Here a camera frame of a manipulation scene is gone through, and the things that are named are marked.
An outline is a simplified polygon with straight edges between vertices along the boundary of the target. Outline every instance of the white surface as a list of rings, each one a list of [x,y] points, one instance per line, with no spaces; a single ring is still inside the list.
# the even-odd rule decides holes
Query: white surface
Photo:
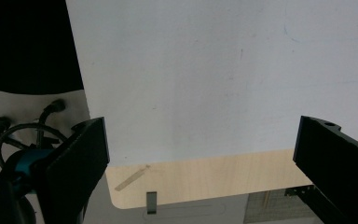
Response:
[[[111,165],[293,148],[301,115],[358,138],[358,1],[67,5]]]

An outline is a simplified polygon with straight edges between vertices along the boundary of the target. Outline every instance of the black cable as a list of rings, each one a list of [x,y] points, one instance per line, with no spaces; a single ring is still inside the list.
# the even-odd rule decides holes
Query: black cable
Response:
[[[65,101],[62,99],[55,100],[51,102],[45,109],[43,109],[43,113],[39,117],[39,124],[45,124],[48,116],[52,113],[61,112],[65,109]],[[36,148],[42,148],[43,146],[43,130],[37,131],[37,138],[36,138]]]
[[[49,110],[47,110],[47,108],[45,108],[45,110],[43,111],[42,115],[40,115],[39,124],[45,124],[46,120],[48,119],[48,115],[51,114],[51,112]],[[43,144],[43,134],[44,132],[41,130],[37,131],[37,137],[36,137],[36,148],[42,148],[42,144]]]
[[[43,124],[39,124],[39,123],[27,123],[27,124],[19,124],[17,126],[14,126],[10,129],[8,129],[7,131],[5,131],[4,133],[2,133],[2,135],[0,136],[0,166],[1,168],[5,165],[5,161],[4,158],[2,156],[2,145],[5,142],[5,139],[11,135],[12,133],[18,131],[18,130],[22,130],[22,129],[37,129],[37,130],[43,130],[44,132],[48,132],[48,133],[52,133],[54,134],[56,137],[58,137],[61,141],[65,141],[67,138],[65,137],[65,135],[63,135],[62,133],[60,133],[60,131],[50,128],[49,126],[43,125]]]

